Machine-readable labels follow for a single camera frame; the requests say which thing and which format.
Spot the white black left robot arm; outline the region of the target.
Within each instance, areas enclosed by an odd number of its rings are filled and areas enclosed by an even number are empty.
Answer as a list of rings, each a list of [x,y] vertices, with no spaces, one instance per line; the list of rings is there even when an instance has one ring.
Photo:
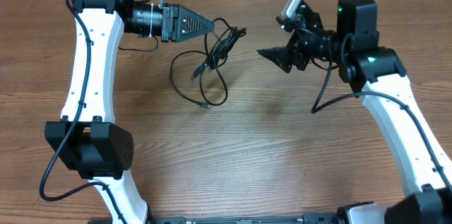
[[[44,136],[61,160],[100,193],[112,223],[151,223],[131,174],[132,135],[115,123],[114,75],[126,33],[183,42],[214,31],[212,21],[179,4],[150,0],[66,0],[76,22],[71,84],[61,116]]]

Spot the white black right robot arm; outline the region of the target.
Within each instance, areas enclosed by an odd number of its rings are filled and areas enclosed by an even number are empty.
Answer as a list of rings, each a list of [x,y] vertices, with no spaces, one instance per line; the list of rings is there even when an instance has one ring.
[[[362,202],[324,213],[326,223],[450,223],[451,159],[414,98],[396,54],[379,45],[375,0],[338,0],[337,28],[325,30],[304,0],[288,0],[276,18],[291,37],[259,54],[285,72],[327,63],[376,121],[398,167],[405,198],[392,205]]]

